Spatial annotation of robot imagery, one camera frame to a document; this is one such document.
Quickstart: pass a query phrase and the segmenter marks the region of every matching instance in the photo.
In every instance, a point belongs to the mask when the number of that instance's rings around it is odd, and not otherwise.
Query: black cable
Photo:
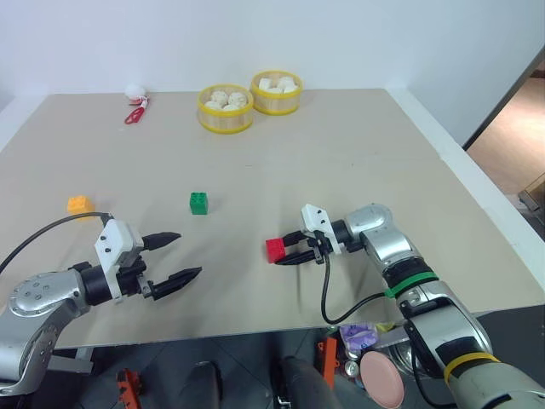
[[[9,256],[6,257],[6,259],[0,264],[0,274],[2,271],[8,266],[9,262],[11,262],[15,256],[17,256],[25,247],[27,247],[34,239],[37,239],[42,234],[48,232],[52,228],[55,228],[59,226],[60,224],[69,222],[71,220],[79,219],[81,217],[90,217],[90,216],[98,216],[100,219],[102,219],[102,223],[106,225],[106,222],[110,219],[112,219],[112,215],[109,213],[104,213],[101,211],[90,211],[88,213],[80,213],[79,215],[73,215],[64,217],[62,219],[57,220],[56,222],[52,222],[48,224],[45,228],[40,228],[37,232],[35,232],[32,236],[30,236],[28,239],[23,241],[20,245],[18,245],[15,250],[13,250],[11,253],[9,253]]]
[[[415,375],[416,386],[418,387],[420,395],[422,395],[422,398],[426,401],[426,403],[428,403],[431,407],[435,407],[437,409],[451,409],[458,407],[456,403],[435,403],[427,397],[427,394],[422,387],[422,381],[420,380],[418,368],[416,368],[416,354],[414,349],[410,351],[410,363],[412,365],[412,373]]]
[[[327,288],[330,285],[330,255],[327,254],[327,251],[324,252],[324,260],[325,260],[325,277],[324,277],[324,287],[322,288],[322,318],[324,318],[324,321],[327,322],[330,325],[336,325],[340,322],[344,321],[346,318],[348,318],[350,315],[354,314],[359,308],[363,307],[366,303],[369,301],[376,300],[377,298],[384,297],[383,292],[377,292],[376,294],[372,294],[360,302],[358,302],[356,305],[354,305],[352,308],[350,308],[345,314],[341,315],[339,318],[330,320],[328,318],[327,313],[325,313],[325,299],[327,297]]]

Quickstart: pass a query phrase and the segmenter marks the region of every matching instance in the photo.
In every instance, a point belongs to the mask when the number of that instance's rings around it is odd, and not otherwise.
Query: beige tabletop
[[[465,187],[384,90],[303,93],[285,117],[254,113],[236,135],[196,120],[196,94],[153,95],[138,124],[123,124],[121,95],[50,96],[0,152],[0,257],[66,215],[69,197],[141,234],[182,233],[142,253],[149,279],[202,266],[187,288],[157,302],[134,296],[73,321],[61,347],[144,343],[249,331],[323,326],[324,267],[267,264],[264,241],[299,228],[314,204],[332,220],[371,202],[399,227],[474,312],[545,302],[541,287]],[[207,192],[209,214],[189,196]],[[0,276],[5,300],[30,275],[97,263],[98,221],[72,222],[27,247]],[[332,257],[332,316],[382,288],[363,252]],[[390,300],[351,319],[388,320]]]

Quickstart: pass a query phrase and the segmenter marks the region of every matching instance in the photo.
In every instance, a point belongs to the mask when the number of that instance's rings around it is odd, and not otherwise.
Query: pink plate
[[[371,351],[361,359],[359,373],[367,393],[378,405],[396,409],[403,403],[404,387],[399,371],[390,359]]]

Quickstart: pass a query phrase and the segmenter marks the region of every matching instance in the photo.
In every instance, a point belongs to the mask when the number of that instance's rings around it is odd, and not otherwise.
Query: doorway
[[[545,240],[545,60],[540,54],[464,148]]]

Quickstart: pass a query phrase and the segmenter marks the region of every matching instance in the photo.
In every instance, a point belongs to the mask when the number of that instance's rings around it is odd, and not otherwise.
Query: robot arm
[[[158,285],[145,279],[140,253],[178,239],[178,233],[141,237],[110,219],[95,243],[100,265],[80,263],[62,272],[38,274],[18,284],[0,315],[0,395],[28,395],[42,382],[62,330],[91,306],[141,293],[161,297],[178,291],[201,271],[182,270]]]
[[[395,227],[386,206],[370,204],[336,222],[309,204],[301,215],[302,230],[283,242],[307,239],[312,250],[289,254],[277,264],[322,263],[325,253],[364,249],[387,283],[385,295],[404,316],[413,353],[430,376],[446,381],[458,407],[543,408],[545,389],[492,355],[483,327]]]

